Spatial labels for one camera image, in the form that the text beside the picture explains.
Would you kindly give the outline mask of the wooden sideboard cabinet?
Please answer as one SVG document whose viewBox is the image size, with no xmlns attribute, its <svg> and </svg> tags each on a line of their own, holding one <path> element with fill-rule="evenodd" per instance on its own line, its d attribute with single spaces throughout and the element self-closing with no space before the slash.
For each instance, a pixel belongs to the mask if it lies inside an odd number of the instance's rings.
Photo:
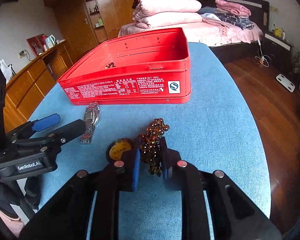
<svg viewBox="0 0 300 240">
<path fill-rule="evenodd" d="M 8 133 L 24 124 L 44 97 L 74 64 L 67 40 L 35 58 L 6 85 L 4 128 Z"/>
</svg>

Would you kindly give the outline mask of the silver metal wristwatch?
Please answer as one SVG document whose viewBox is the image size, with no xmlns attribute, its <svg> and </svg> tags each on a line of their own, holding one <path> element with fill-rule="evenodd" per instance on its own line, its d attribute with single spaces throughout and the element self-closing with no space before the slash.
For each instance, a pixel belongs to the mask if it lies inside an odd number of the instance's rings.
<svg viewBox="0 0 300 240">
<path fill-rule="evenodd" d="M 81 136 L 81 144 L 91 144 L 96 125 L 100 119 L 100 107 L 97 102 L 90 103 L 84 114 L 84 122 L 86 125 L 85 133 Z"/>
</svg>

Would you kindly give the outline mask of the dark nightstand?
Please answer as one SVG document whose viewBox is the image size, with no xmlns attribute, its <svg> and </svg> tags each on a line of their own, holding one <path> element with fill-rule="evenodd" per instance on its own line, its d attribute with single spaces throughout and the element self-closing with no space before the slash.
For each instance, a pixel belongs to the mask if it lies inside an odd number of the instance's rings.
<svg viewBox="0 0 300 240">
<path fill-rule="evenodd" d="M 292 45 L 266 32 L 262 41 L 262 51 L 269 56 L 270 63 L 282 72 L 292 69 Z"/>
</svg>

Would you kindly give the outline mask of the red box on sideboard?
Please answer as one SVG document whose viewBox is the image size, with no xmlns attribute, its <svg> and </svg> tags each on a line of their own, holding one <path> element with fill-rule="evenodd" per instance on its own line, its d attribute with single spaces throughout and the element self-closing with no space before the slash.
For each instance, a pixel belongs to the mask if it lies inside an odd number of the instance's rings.
<svg viewBox="0 0 300 240">
<path fill-rule="evenodd" d="M 40 53 L 45 52 L 44 46 L 46 45 L 46 38 L 47 36 L 45 34 L 40 34 L 27 39 L 27 44 L 29 45 L 35 57 L 38 57 Z"/>
</svg>

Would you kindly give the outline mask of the blue table cloth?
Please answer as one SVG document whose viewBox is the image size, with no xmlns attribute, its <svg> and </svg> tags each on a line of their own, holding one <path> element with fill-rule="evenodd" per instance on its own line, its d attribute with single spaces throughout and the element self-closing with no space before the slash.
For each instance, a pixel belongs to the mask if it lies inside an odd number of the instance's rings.
<svg viewBox="0 0 300 240">
<path fill-rule="evenodd" d="M 93 140 L 62 147 L 57 170 L 40 184 L 45 204 L 78 170 L 107 165 L 106 150 L 119 138 L 133 139 L 155 118 L 170 127 L 169 148 L 205 172 L 224 171 L 268 216 L 271 196 L 263 144 L 253 115 L 232 77 L 202 43 L 190 43 L 190 100 L 181 104 L 102 105 Z M 181 194 L 165 189 L 163 179 L 140 167 L 138 188 L 120 194 L 119 239 L 180 239 Z"/>
</svg>

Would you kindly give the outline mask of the white bathroom scale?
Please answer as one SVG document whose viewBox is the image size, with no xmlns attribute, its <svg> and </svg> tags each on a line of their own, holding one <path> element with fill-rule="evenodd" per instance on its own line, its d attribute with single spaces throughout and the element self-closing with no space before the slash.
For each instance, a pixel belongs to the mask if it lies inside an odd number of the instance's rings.
<svg viewBox="0 0 300 240">
<path fill-rule="evenodd" d="M 295 90 L 295 85 L 284 75 L 279 74 L 276 76 L 276 80 L 283 86 L 285 89 L 287 89 L 289 92 L 294 92 Z"/>
</svg>

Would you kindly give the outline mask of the folded pink clothes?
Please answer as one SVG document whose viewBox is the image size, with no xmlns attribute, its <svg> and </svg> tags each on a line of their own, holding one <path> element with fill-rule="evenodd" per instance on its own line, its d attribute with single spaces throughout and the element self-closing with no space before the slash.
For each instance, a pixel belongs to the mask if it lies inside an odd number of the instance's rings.
<svg viewBox="0 0 300 240">
<path fill-rule="evenodd" d="M 215 4 L 217 8 L 227 11 L 233 15 L 243 17 L 251 16 L 251 11 L 241 4 L 227 2 L 225 0 L 215 0 Z"/>
</svg>

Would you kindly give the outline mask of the stack of pink quilts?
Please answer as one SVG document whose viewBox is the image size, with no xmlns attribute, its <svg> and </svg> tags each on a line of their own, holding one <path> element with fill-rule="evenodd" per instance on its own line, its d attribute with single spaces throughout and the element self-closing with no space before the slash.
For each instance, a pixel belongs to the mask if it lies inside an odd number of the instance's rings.
<svg viewBox="0 0 300 240">
<path fill-rule="evenodd" d="M 133 21 L 142 29 L 201 22 L 201 7 L 197 0 L 141 0 Z"/>
</svg>

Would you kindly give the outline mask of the bed with pink cover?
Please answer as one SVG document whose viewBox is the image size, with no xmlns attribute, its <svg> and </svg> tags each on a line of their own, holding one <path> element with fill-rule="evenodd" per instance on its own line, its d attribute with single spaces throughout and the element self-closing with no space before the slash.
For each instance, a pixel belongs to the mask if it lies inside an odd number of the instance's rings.
<svg viewBox="0 0 300 240">
<path fill-rule="evenodd" d="M 207 19 L 205 22 L 156 27 L 152 30 L 164 28 L 182 28 L 188 42 L 207 45 L 221 63 L 253 56 L 258 50 L 258 42 L 263 38 L 263 32 L 257 25 L 251 30 L 242 30 L 233 24 L 217 23 L 213 19 Z"/>
</svg>

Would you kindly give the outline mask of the white plastic bag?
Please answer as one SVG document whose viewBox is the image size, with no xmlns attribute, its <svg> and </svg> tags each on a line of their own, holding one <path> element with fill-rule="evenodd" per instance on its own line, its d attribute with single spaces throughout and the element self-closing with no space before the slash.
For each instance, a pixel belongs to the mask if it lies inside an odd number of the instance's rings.
<svg viewBox="0 0 300 240">
<path fill-rule="evenodd" d="M 0 70 L 6 79 L 6 83 L 8 83 L 16 75 L 12 64 L 7 64 L 4 59 L 0 60 Z"/>
</svg>

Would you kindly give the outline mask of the folded plaid clothes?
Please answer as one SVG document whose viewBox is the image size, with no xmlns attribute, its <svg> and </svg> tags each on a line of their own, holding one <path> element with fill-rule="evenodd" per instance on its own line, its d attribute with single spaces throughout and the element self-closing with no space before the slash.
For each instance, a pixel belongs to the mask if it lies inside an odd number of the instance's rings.
<svg viewBox="0 0 300 240">
<path fill-rule="evenodd" d="M 203 7 L 197 11 L 202 17 L 213 18 L 215 20 L 220 20 L 226 23 L 230 23 L 237 27 L 240 27 L 242 30 L 253 29 L 255 27 L 254 22 L 249 19 L 249 15 L 238 15 L 234 14 L 229 10 L 223 10 L 221 8 L 213 7 Z"/>
</svg>

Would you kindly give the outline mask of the wooden wardrobe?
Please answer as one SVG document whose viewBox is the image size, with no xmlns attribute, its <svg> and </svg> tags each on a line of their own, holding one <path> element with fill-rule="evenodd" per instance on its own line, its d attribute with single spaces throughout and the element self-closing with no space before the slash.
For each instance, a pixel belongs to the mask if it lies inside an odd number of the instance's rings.
<svg viewBox="0 0 300 240">
<path fill-rule="evenodd" d="M 52 8 L 70 57 L 78 61 L 102 42 L 116 38 L 132 22 L 134 0 L 43 0 Z"/>
</svg>

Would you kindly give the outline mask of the red metal tin box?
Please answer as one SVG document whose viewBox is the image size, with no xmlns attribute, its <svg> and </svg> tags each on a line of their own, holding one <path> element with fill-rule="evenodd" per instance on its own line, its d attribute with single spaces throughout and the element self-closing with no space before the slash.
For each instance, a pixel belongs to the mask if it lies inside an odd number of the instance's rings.
<svg viewBox="0 0 300 240">
<path fill-rule="evenodd" d="M 58 83 L 74 105 L 186 103 L 190 68 L 183 29 L 159 29 L 103 42 Z"/>
</svg>

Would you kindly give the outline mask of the white electric kettle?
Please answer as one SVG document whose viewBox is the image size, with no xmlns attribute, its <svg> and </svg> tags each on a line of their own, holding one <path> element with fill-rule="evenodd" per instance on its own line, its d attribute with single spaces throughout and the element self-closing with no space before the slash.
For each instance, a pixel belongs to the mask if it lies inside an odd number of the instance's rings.
<svg viewBox="0 0 300 240">
<path fill-rule="evenodd" d="M 56 38 L 53 35 L 47 36 L 45 43 L 48 49 L 51 49 L 56 45 Z"/>
</svg>

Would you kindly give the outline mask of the yellow pikachu plush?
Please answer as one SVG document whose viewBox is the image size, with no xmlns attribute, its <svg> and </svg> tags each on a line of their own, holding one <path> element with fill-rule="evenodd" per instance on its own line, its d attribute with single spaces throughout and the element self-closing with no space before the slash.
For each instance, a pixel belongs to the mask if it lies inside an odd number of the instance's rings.
<svg viewBox="0 0 300 240">
<path fill-rule="evenodd" d="M 273 33 L 274 33 L 275 37 L 283 38 L 283 29 L 278 28 L 276 25 L 274 25 Z"/>
</svg>

